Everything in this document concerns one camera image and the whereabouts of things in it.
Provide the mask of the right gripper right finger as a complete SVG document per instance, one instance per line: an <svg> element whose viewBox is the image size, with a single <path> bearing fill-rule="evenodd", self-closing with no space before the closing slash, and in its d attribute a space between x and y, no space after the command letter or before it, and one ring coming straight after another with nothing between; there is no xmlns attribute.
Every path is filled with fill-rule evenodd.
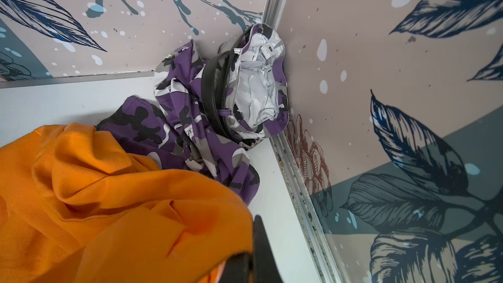
<svg viewBox="0 0 503 283"><path fill-rule="evenodd" d="M263 219L256 215L253 222L252 271L255 283L283 283L278 271Z"/></svg>

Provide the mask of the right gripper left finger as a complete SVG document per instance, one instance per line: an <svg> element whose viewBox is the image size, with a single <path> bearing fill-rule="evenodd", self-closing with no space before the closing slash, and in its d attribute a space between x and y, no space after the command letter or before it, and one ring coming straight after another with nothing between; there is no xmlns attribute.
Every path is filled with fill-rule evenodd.
<svg viewBox="0 0 503 283"><path fill-rule="evenodd" d="M252 256L249 253L229 258L223 269L219 283L249 283L252 274Z"/></svg>

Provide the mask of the black belt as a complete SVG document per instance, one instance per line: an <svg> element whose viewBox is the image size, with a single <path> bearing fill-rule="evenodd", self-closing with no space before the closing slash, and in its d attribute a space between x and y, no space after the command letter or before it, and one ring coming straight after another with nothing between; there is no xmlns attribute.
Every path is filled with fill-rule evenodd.
<svg viewBox="0 0 503 283"><path fill-rule="evenodd" d="M247 150L260 143L260 139L235 139L225 123L223 116L219 114L221 106L225 103L227 91L227 78L231 67L235 64L237 54L233 49L238 48L244 38L249 38L252 27L248 28L235 42L230 51L224 51L207 62L203 69L201 101L204 113L213 130L220 136L239 144Z"/></svg>

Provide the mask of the purple camouflage trousers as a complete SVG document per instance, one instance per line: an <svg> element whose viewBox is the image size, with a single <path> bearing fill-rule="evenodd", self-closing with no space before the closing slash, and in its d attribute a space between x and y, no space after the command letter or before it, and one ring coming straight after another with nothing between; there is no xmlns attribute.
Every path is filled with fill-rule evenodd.
<svg viewBox="0 0 503 283"><path fill-rule="evenodd" d="M230 51L236 40L223 44L217 55ZM261 143L283 132L289 121L285 46L272 27L258 23L233 51L237 58L219 114L235 139ZM260 177L249 150L217 134L204 113L201 77L208 61L194 41L184 44L155 70L154 102L130 96L96 128L110 132L125 151L150 157L162 170L200 173L251 203Z"/></svg>

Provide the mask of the orange trousers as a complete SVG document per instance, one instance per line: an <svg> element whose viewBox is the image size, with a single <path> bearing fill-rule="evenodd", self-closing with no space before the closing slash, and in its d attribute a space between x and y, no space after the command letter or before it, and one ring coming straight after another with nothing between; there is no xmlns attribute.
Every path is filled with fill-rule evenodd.
<svg viewBox="0 0 503 283"><path fill-rule="evenodd" d="M90 125L1 148L2 282L216 282L252 253L252 224L227 187L162 170Z"/></svg>

